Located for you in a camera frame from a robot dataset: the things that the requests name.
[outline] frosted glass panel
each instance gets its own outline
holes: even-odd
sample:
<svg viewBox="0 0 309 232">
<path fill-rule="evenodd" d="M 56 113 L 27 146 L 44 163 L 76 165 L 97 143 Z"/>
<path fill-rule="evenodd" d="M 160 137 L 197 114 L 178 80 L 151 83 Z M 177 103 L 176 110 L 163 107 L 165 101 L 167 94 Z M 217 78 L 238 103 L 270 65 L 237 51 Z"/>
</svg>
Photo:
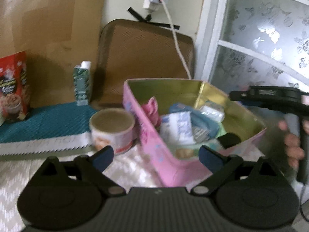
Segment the frosted glass panel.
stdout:
<svg viewBox="0 0 309 232">
<path fill-rule="evenodd" d="M 222 39 L 309 77 L 309 6 L 292 0 L 228 0 Z"/>
<path fill-rule="evenodd" d="M 287 86 L 309 92 L 309 87 L 259 59 L 219 46 L 211 84 L 229 93 L 248 86 Z"/>
</svg>

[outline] red snack bag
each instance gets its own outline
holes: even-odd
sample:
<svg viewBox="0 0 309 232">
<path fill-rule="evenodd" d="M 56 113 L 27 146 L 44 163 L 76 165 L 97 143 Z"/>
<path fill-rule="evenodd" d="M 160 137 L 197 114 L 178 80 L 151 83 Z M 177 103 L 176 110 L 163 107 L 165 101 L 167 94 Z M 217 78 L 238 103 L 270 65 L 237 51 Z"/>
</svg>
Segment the red snack bag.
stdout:
<svg viewBox="0 0 309 232">
<path fill-rule="evenodd" d="M 25 51 L 0 58 L 0 102 L 6 121 L 26 118 L 30 97 Z"/>
</svg>

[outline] ribbed black surface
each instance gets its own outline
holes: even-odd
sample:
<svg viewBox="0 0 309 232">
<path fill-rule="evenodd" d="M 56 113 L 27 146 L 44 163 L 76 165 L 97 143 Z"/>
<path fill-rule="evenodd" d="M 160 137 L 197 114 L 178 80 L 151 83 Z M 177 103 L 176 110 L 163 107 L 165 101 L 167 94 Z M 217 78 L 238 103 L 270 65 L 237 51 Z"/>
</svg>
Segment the ribbed black surface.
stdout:
<svg viewBox="0 0 309 232">
<path fill-rule="evenodd" d="M 23 232 L 40 232 L 26 228 Z M 65 232 L 253 232 L 222 218 L 207 198 L 185 188 L 132 188 L 127 196 L 109 199 L 100 213 Z M 261 232 L 295 232 L 292 228 Z"/>
</svg>

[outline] power cord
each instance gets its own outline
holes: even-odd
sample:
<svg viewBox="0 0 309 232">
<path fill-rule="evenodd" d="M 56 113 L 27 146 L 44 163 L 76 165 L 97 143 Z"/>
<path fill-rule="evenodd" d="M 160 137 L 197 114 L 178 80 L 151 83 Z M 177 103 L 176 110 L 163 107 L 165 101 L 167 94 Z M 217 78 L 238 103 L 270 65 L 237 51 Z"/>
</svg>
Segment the power cord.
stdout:
<svg viewBox="0 0 309 232">
<path fill-rule="evenodd" d="M 184 57 L 183 57 L 183 55 L 182 55 L 182 53 L 181 53 L 181 50 L 180 50 L 180 48 L 179 48 L 178 39 L 177 39 L 176 31 L 175 31 L 175 28 L 174 28 L 174 25 L 173 25 L 173 22 L 172 22 L 172 19 L 171 19 L 171 15 L 170 15 L 170 13 L 169 13 L 169 11 L 168 11 L 168 9 L 167 9 L 167 6 L 166 6 L 165 1 L 164 1 L 164 0 L 161 0 L 161 2 L 162 2 L 162 5 L 163 5 L 163 8 L 164 8 L 164 11 L 165 11 L 165 13 L 166 13 L 167 19 L 168 19 L 168 23 L 169 23 L 170 26 L 171 26 L 171 30 L 172 30 L 172 34 L 173 34 L 173 38 L 174 38 L 174 42 L 175 42 L 175 47 L 176 47 L 178 56 L 179 56 L 179 58 L 180 58 L 180 60 L 181 60 L 181 62 L 182 62 L 182 65 L 183 65 L 184 69 L 186 70 L 186 73 L 187 73 L 187 75 L 188 75 L 188 78 L 189 78 L 189 79 L 192 79 L 191 73 L 190 73 L 190 71 L 189 71 L 189 69 L 188 69 L 188 66 L 187 66 L 187 63 L 186 63 L 186 60 L 184 59 Z"/>
<path fill-rule="evenodd" d="M 302 198 L 304 196 L 304 193 L 305 193 L 305 190 L 306 190 L 306 185 L 304 184 L 304 186 L 302 187 L 302 191 L 300 192 L 300 206 L 299 206 L 299 212 L 302 216 L 302 218 L 309 223 L 309 219 L 305 216 L 303 210 L 302 210 Z"/>
</svg>

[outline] brown cardboard panel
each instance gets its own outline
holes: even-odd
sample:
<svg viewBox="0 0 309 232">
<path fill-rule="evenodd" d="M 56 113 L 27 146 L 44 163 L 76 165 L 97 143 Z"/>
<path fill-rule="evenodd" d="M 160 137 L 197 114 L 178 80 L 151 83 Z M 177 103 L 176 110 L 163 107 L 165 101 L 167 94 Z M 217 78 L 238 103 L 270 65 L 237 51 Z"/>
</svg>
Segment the brown cardboard panel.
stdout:
<svg viewBox="0 0 309 232">
<path fill-rule="evenodd" d="M 192 70 L 193 41 L 182 34 L 177 37 Z M 187 78 L 170 30 L 123 19 L 106 25 L 100 38 L 93 105 L 121 103 L 123 84 L 129 78 Z"/>
<path fill-rule="evenodd" d="M 0 57 L 27 51 L 32 107 L 73 102 L 73 67 L 95 70 L 103 2 L 0 0 Z"/>
</svg>

